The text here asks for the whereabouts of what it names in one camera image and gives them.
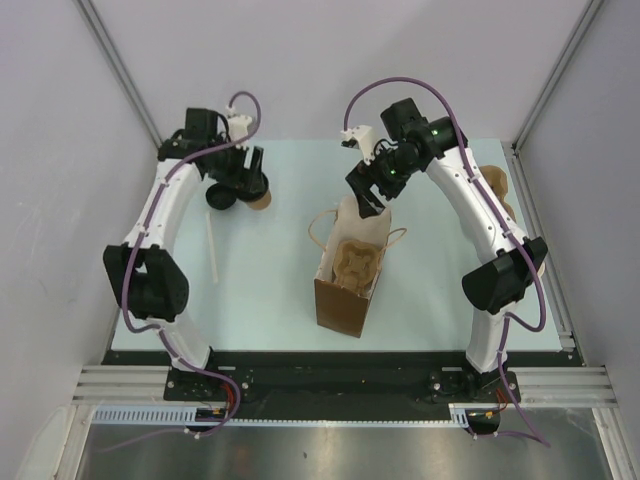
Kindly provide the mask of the brown paper coffee cup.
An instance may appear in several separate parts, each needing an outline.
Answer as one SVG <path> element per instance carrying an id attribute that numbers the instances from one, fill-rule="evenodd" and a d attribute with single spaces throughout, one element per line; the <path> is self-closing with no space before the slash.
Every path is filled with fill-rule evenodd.
<path id="1" fill-rule="evenodd" d="M 246 205 L 254 211 L 262 211 L 268 208 L 272 201 L 272 195 L 269 190 L 266 191 L 264 195 L 260 198 L 248 201 Z"/>

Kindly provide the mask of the black plastic cup lid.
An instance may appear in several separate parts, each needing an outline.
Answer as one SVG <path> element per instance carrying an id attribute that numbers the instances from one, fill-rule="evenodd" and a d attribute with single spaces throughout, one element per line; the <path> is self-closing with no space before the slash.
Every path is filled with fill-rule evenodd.
<path id="1" fill-rule="evenodd" d="M 206 190 L 205 200 L 210 208 L 224 211 L 236 203 L 237 194 L 233 188 L 216 183 Z"/>

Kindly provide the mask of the single brown pulp carrier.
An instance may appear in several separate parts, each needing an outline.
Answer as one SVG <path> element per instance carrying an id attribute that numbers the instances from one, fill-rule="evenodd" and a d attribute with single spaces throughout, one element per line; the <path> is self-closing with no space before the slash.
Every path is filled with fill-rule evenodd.
<path id="1" fill-rule="evenodd" d="M 347 240 L 337 247 L 332 271 L 333 282 L 341 288 L 364 295 L 377 269 L 380 250 L 366 242 Z"/>

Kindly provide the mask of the brown paper takeout bag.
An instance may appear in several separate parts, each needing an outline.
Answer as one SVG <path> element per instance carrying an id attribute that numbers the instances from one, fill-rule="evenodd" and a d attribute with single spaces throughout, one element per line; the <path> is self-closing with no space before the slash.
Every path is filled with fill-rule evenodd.
<path id="1" fill-rule="evenodd" d="M 314 276 L 317 324 L 337 333 L 359 338 L 371 305 L 387 251 L 408 232 L 391 228 L 391 211 L 362 218 L 353 195 L 343 197 L 338 207 L 319 213 L 331 214 L 328 239 L 320 241 L 308 227 L 309 238 L 322 255 Z"/>

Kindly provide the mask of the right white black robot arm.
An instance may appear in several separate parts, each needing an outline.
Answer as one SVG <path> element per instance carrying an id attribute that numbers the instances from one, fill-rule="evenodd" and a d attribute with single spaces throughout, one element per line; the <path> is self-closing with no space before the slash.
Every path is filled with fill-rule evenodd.
<path id="1" fill-rule="evenodd" d="M 492 371 L 506 359 L 504 321 L 528 287 L 539 285 L 548 247 L 542 238 L 530 238 L 501 204 L 452 116 L 430 121 L 406 98 L 385 109 L 381 120 L 385 138 L 366 125 L 342 129 L 342 145 L 362 154 L 346 181 L 362 218 L 381 215 L 417 172 L 427 174 L 450 202 L 480 261 L 462 278 L 473 306 L 466 349 L 473 369 L 461 376 L 461 388 L 469 399 L 484 401 L 497 389 Z"/>

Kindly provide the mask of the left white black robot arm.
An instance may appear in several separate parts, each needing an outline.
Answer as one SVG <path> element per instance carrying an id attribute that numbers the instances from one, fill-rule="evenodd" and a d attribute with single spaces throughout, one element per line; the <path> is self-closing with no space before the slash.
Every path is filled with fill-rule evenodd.
<path id="1" fill-rule="evenodd" d="M 189 371 L 186 387 L 197 398 L 214 397 L 220 374 L 207 366 L 212 349 L 191 320 L 189 281 L 173 257 L 182 218 L 207 178 L 232 198 L 260 200 L 268 192 L 263 149 L 249 140 L 259 115 L 202 108 L 186 111 L 183 128 L 160 146 L 155 179 L 134 227 L 103 252 L 105 270 L 127 329 L 155 333 L 173 367 Z"/>

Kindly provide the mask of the white paper straw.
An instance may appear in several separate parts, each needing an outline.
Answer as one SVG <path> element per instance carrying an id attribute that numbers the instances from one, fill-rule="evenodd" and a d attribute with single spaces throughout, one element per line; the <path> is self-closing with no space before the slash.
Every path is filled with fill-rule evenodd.
<path id="1" fill-rule="evenodd" d="M 212 280 L 214 285 L 219 282 L 219 274 L 217 269 L 217 261 L 216 261 L 216 250 L 215 250 L 215 239 L 213 235 L 213 224 L 212 224 L 212 215 L 211 212 L 207 212 L 204 215 L 206 221 L 206 230 L 207 230 L 207 241 L 209 248 L 209 259 L 210 259 L 210 267 Z"/>

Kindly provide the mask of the brown pulp cup carrier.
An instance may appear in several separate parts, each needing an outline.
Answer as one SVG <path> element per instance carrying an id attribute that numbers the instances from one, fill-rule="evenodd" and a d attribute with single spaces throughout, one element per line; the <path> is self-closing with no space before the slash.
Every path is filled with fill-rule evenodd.
<path id="1" fill-rule="evenodd" d="M 506 172 L 495 165 L 481 166 L 480 171 L 502 207 L 508 213 L 509 217 L 513 221 L 515 221 L 516 216 L 514 210 L 512 206 L 506 201 L 506 196 L 509 191 Z"/>

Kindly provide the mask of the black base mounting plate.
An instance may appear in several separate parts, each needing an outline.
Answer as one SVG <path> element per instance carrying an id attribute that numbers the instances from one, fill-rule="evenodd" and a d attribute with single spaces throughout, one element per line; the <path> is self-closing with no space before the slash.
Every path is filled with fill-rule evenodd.
<path id="1" fill-rule="evenodd" d="M 163 404 L 210 409 L 230 401 L 239 420 L 442 421 L 454 403 L 494 410 L 521 397 L 516 367 L 574 367 L 558 353 L 519 352 L 479 374 L 460 352 L 217 352 L 203 372 L 179 370 L 160 352 L 110 351 L 104 365 L 167 366 Z"/>

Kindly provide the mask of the aluminium frame rail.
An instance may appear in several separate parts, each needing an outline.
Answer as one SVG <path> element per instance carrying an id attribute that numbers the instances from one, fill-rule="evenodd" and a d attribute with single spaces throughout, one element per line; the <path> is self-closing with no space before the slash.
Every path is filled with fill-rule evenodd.
<path id="1" fill-rule="evenodd" d="M 142 403 L 162 400 L 167 366 L 85 366 L 73 398 Z M 612 408 L 616 395 L 603 367 L 516 367 L 522 403 L 533 407 Z"/>

